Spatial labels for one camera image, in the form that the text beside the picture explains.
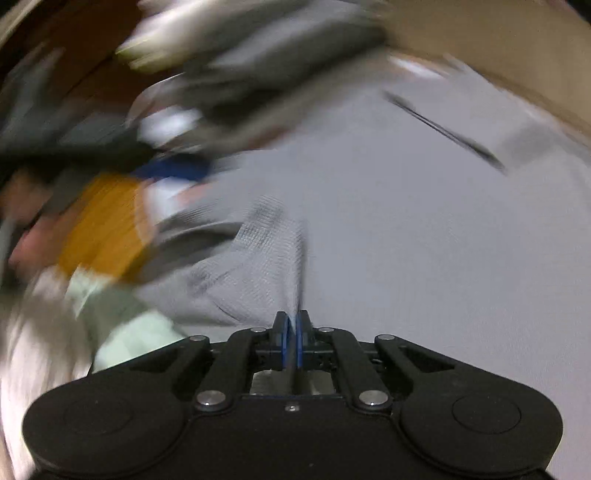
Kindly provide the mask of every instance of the fabric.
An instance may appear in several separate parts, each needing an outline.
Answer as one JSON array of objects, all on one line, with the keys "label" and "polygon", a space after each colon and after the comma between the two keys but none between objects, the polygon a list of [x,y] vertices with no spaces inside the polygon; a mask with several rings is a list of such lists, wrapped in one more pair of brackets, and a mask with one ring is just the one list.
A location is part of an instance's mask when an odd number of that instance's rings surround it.
[{"label": "fabric", "polygon": [[23,416],[46,391],[184,338],[113,279],[78,269],[44,271],[22,297],[0,297],[0,478],[34,470]]},{"label": "fabric", "polygon": [[[260,314],[249,298],[281,299],[279,288],[289,286],[316,326],[344,328],[365,341],[392,333],[524,382],[548,395],[564,417],[550,471],[582,478],[589,471],[591,384],[584,369],[569,365],[589,361],[589,150],[465,67],[405,81],[387,75],[390,68],[387,57],[357,63],[352,83],[332,82],[338,88],[324,92],[322,107],[291,135],[268,150],[237,155],[235,169],[213,177],[193,205],[197,221],[172,218],[159,236],[165,246],[169,239],[187,241],[205,260],[195,257],[194,266],[140,295],[191,334],[202,328],[190,324],[191,312],[197,322],[201,305],[217,300],[215,278],[234,285],[223,290],[223,310],[237,321]],[[485,147],[504,173],[386,93]],[[223,277],[206,282],[211,259],[221,266],[224,254],[246,258],[248,251],[256,258],[257,251],[288,247],[269,223],[267,241],[231,248],[253,214],[264,218],[256,206],[268,197],[302,226],[301,283],[279,276],[273,287],[259,283],[254,269],[244,278],[240,268],[220,269]],[[212,211],[220,213],[209,224],[201,220]],[[215,223],[220,218],[236,219],[235,230]],[[212,247],[205,234],[217,225],[226,229]],[[216,322],[231,321],[220,315]]]},{"label": "fabric", "polygon": [[161,313],[134,297],[113,278],[79,268],[70,279],[66,299],[84,324],[93,357],[93,372],[178,342],[184,335]]},{"label": "fabric", "polygon": [[28,480],[34,470],[21,432],[31,403],[54,387],[84,377],[92,363],[86,331],[64,302],[66,284],[48,271],[21,298],[0,300],[0,450],[6,447],[0,451],[2,479]]},{"label": "fabric", "polygon": [[279,310],[294,317],[303,224],[272,192],[252,197],[243,186],[227,184],[165,222],[159,248],[182,243],[206,258],[139,287],[141,299],[180,323],[268,327]]},{"label": "fabric", "polygon": [[209,162],[189,154],[173,154],[157,157],[134,170],[133,175],[141,179],[185,179],[202,181],[209,173]]},{"label": "fabric", "polygon": [[131,281],[150,242],[141,182],[99,175],[80,197],[82,212],[61,250],[58,266],[68,277],[82,266]]},{"label": "fabric", "polygon": [[[174,110],[199,112],[200,118],[194,128],[175,138],[168,135],[166,121],[156,118],[160,113],[153,116],[155,122],[149,118],[142,124],[165,131],[164,146],[176,151],[216,156],[252,148],[258,137],[268,133],[256,128],[244,132],[253,126],[254,116],[273,109],[330,67],[384,43],[377,7],[377,2],[344,0],[173,2],[144,20],[141,34],[122,48],[125,55],[142,58],[132,61],[132,66],[176,62],[177,51],[182,51],[183,74],[160,85],[158,101]],[[217,20],[224,22],[204,24],[196,14],[200,8],[216,11]],[[191,41],[194,36],[201,41]],[[299,120],[297,115],[283,115],[277,122],[276,113],[270,116],[278,129]]]},{"label": "fabric", "polygon": [[179,194],[193,186],[195,182],[182,179],[162,179],[147,185],[144,201],[152,225],[158,225],[183,210],[185,205]]}]

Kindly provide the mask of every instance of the metal screw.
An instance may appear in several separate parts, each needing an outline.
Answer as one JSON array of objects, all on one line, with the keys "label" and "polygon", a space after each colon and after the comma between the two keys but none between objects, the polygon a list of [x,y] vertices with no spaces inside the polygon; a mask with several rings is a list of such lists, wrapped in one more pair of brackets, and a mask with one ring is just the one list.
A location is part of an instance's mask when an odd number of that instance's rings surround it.
[{"label": "metal screw", "polygon": [[285,411],[289,411],[289,412],[300,411],[300,406],[296,402],[288,403],[285,406]]},{"label": "metal screw", "polygon": [[361,403],[369,406],[383,405],[388,401],[388,394],[381,390],[366,390],[359,394]]},{"label": "metal screw", "polygon": [[206,407],[219,405],[224,400],[226,400],[226,395],[219,390],[205,390],[197,394],[197,401]]}]

